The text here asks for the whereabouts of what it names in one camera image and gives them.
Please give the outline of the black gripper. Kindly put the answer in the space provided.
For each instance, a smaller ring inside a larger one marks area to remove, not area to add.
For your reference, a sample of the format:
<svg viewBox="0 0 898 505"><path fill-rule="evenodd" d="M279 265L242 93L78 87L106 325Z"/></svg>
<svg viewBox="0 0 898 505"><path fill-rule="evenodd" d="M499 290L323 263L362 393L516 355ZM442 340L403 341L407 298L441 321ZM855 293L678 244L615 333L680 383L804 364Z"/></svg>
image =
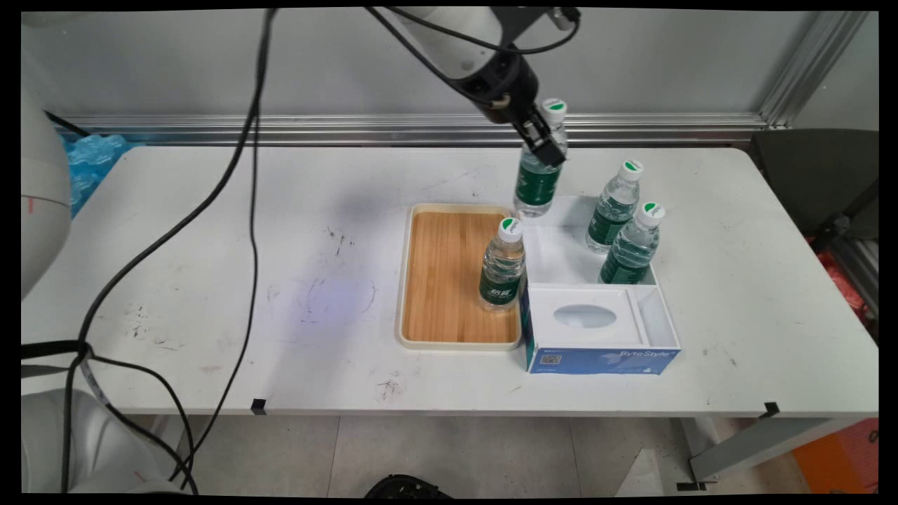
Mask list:
<svg viewBox="0 0 898 505"><path fill-rule="evenodd" d="M541 114L535 114L535 98L539 81L522 55L494 55L471 76L460 80L461 89L485 102L497 102L495 109L477 105L493 124L519 127L519 134L533 156L543 166L559 167L565 163L567 135L552 135Z"/></svg>

